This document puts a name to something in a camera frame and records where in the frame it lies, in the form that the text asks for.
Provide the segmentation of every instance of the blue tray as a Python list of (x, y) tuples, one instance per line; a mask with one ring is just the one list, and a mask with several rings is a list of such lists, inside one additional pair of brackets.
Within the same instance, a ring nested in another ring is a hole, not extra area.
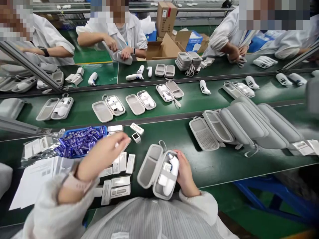
[[(104, 135), (104, 136), (106, 136), (106, 135), (107, 135), (107, 128), (106, 128), (105, 125), (95, 126), (95, 127), (93, 127), (93, 128), (94, 128), (94, 129), (98, 129), (98, 128), (100, 128), (100, 127), (104, 127), (104, 129), (105, 129), (105, 135)], [(85, 130), (85, 129), (87, 129), (87, 127), (67, 130), (67, 131), (65, 131), (63, 137), (66, 137), (66, 136), (67, 136), (69, 133), (71, 133), (71, 132), (78, 132), (78, 131), (80, 131), (80, 130)], [(82, 157), (84, 157), (84, 156), (86, 156), (86, 154), (83, 154), (83, 155), (75, 155), (75, 156), (73, 156), (73, 158), (82, 158)]]

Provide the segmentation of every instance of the battery pile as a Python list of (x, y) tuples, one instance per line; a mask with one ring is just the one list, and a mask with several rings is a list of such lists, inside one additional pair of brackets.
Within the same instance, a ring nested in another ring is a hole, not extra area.
[(79, 131), (70, 131), (59, 138), (60, 146), (56, 147), (54, 151), (61, 157), (78, 158), (85, 156), (97, 143), (102, 139), (107, 132), (104, 127), (89, 126), (86, 129)]

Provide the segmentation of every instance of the black watch strap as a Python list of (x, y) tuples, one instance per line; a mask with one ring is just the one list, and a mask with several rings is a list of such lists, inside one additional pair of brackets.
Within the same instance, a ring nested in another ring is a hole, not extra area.
[(49, 57), (50, 56), (49, 53), (48, 53), (48, 50), (45, 47), (38, 46), (38, 48), (44, 52), (44, 56), (45, 57)]

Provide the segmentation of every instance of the blue stool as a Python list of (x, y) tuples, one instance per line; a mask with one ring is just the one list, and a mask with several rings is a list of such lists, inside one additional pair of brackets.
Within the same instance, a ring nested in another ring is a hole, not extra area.
[[(245, 194), (252, 203), (251, 207), (255, 209), (305, 224), (318, 224), (319, 222), (319, 208), (309, 201), (295, 195), (272, 175), (244, 179), (234, 182), (234, 184)], [(274, 196), (269, 207), (266, 207), (249, 188), (273, 193)], [(283, 201), (292, 207), (300, 216), (281, 211), (280, 206)]]

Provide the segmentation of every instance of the wristwatch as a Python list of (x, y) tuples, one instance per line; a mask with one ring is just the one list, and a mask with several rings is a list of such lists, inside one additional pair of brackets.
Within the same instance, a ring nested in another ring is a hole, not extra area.
[(75, 177), (76, 171), (78, 168), (78, 164), (75, 167), (75, 170), (71, 171), (63, 182), (63, 186), (74, 191), (83, 192), (84, 194), (91, 188), (93, 181), (83, 182), (78, 180)]
[(48, 50), (45, 47), (38, 46), (38, 48), (44, 52), (44, 56), (45, 57), (49, 57), (50, 56), (50, 54), (48, 53)]

